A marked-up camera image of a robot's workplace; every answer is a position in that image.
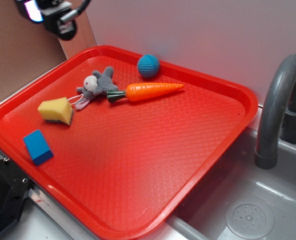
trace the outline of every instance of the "sink drain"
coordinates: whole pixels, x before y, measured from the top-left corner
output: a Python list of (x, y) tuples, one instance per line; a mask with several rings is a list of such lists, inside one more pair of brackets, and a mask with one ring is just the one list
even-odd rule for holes
[(271, 232), (274, 216), (265, 203), (254, 199), (241, 199), (228, 208), (226, 223), (235, 235), (256, 240)]

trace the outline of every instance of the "sink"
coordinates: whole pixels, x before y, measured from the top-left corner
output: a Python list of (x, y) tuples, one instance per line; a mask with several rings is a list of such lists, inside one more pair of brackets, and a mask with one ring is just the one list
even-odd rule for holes
[(256, 137), (247, 128), (168, 224), (188, 239), (296, 240), (296, 145), (280, 140), (277, 166), (261, 169), (254, 164)]

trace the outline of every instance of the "gray stuffed animal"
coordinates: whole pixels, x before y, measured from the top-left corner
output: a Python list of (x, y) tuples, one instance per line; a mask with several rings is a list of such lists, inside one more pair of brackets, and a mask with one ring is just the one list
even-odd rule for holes
[(107, 91), (118, 91), (119, 88), (113, 84), (113, 68), (108, 66), (101, 74), (95, 70), (92, 76), (85, 78), (83, 87), (77, 87), (77, 92), (83, 94), (83, 98), (76, 102), (75, 108), (82, 110), (90, 101), (94, 100), (99, 95), (107, 95)]

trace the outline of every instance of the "gray faucet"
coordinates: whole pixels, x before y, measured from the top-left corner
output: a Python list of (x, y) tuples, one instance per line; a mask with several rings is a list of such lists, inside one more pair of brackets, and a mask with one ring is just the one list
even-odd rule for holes
[(280, 64), (264, 102), (255, 147), (258, 167), (277, 165), (279, 137), (296, 144), (296, 54)]

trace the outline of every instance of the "orange carrot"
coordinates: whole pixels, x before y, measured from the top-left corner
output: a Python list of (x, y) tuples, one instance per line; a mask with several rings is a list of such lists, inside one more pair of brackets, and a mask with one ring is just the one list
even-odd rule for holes
[(130, 101), (140, 101), (155, 98), (164, 94), (172, 93), (183, 88), (183, 84), (166, 82), (143, 82), (133, 83), (127, 86), (125, 91), (108, 91), (107, 98), (110, 103), (128, 98)]

